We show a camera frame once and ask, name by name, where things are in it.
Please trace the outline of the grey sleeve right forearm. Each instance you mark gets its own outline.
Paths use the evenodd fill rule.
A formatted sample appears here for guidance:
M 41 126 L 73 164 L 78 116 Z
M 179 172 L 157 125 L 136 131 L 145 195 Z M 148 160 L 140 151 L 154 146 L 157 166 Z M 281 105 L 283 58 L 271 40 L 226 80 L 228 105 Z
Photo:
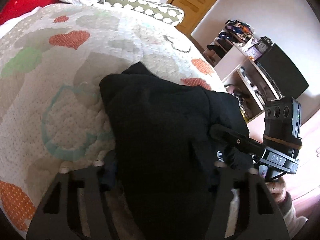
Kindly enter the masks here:
M 304 216 L 297 217 L 296 209 L 292 204 L 291 195 L 287 192 L 284 200 L 278 204 L 279 209 L 283 215 L 286 228 L 290 239 L 302 229 L 308 219 Z

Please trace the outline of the person's right hand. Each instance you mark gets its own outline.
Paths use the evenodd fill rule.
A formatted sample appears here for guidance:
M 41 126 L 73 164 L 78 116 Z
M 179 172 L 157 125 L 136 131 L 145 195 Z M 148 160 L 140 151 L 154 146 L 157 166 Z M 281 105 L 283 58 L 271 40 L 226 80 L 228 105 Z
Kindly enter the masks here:
M 269 192 L 272 194 L 274 201 L 276 203 L 282 203 L 286 198 L 286 183 L 283 177 L 279 177 L 278 179 L 267 182 L 266 187 Z

